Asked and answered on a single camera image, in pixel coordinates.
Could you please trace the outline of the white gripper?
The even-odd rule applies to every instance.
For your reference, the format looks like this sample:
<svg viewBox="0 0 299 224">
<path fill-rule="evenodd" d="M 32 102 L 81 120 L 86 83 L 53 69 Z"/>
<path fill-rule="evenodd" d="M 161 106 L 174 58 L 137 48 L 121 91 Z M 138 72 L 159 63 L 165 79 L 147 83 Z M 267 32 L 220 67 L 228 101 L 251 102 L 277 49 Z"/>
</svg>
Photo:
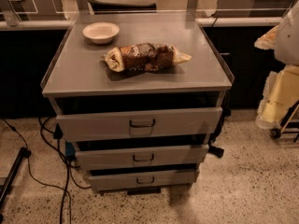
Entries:
<svg viewBox="0 0 299 224">
<path fill-rule="evenodd" d="M 258 49 L 274 49 L 278 26 L 259 37 L 254 47 Z M 262 129 L 276 128 L 288 110 L 299 100 L 299 66 L 286 65 L 281 71 L 271 71 L 263 88 L 256 125 Z"/>
</svg>

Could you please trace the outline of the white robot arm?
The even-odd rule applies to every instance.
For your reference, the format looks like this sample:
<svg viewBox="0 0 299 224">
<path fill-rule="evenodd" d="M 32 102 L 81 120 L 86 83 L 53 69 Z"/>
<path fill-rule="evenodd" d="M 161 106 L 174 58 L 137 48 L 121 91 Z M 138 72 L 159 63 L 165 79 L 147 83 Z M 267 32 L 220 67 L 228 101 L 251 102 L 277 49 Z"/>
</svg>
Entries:
<svg viewBox="0 0 299 224">
<path fill-rule="evenodd" d="M 255 120 L 259 128 L 277 128 L 299 100 L 299 1 L 279 25 L 255 41 L 254 47 L 272 49 L 275 58 L 285 64 L 281 71 L 271 72 L 266 79 Z"/>
</svg>

